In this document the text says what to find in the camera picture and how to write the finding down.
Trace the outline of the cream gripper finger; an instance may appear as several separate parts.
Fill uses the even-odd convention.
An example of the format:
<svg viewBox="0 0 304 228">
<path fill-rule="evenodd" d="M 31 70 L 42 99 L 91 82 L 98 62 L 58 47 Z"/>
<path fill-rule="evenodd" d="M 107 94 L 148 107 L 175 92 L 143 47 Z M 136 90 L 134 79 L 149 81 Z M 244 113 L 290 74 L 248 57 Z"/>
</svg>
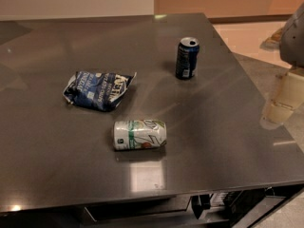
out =
<svg viewBox="0 0 304 228">
<path fill-rule="evenodd" d="M 294 108 L 280 101 L 270 100 L 266 103 L 262 116 L 268 122 L 282 124 L 294 113 Z"/>
<path fill-rule="evenodd" d="M 272 102 L 288 109 L 297 109 L 304 103 L 303 67 L 292 67 L 282 76 Z"/>
</svg>

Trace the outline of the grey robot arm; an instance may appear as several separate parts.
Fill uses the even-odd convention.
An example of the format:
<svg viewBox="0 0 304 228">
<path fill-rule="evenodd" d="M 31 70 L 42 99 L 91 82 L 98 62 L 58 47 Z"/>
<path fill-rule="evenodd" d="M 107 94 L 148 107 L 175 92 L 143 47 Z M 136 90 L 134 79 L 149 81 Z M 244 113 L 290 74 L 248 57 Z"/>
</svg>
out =
<svg viewBox="0 0 304 228">
<path fill-rule="evenodd" d="M 304 3 L 286 22 L 279 52 L 292 67 L 279 79 L 262 113 L 261 120 L 272 128 L 286 122 L 304 103 Z"/>
</svg>

